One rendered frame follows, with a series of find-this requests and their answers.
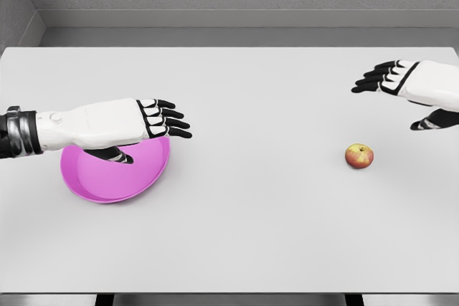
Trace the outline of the red yellow apple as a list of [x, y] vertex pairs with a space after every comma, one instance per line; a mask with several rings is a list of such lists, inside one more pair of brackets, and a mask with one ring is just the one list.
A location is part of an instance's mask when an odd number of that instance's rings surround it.
[[344, 154], [345, 161], [355, 169], [369, 167], [374, 160], [374, 151], [367, 145], [354, 143], [350, 145]]

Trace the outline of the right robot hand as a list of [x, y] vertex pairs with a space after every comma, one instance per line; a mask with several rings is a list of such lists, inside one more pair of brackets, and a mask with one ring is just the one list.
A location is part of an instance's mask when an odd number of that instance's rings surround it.
[[411, 124], [413, 131], [459, 125], [459, 66], [430, 60], [383, 62], [355, 82], [353, 93], [383, 92], [418, 105], [435, 107]]

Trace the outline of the pink plate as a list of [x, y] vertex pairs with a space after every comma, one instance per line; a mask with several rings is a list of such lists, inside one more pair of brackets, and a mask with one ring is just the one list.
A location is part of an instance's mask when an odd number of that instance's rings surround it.
[[77, 146], [63, 149], [60, 169], [67, 187], [79, 197], [109, 204], [131, 199], [144, 192], [161, 176], [169, 160], [167, 137], [144, 140], [121, 148], [132, 164], [104, 161]]

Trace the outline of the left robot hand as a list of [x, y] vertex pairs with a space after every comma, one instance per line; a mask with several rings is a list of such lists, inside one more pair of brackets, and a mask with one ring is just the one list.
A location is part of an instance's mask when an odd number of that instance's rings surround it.
[[133, 98], [77, 107], [72, 111], [76, 126], [72, 143], [104, 161], [132, 164], [122, 146], [166, 136], [192, 137], [190, 124], [175, 107], [165, 100]]

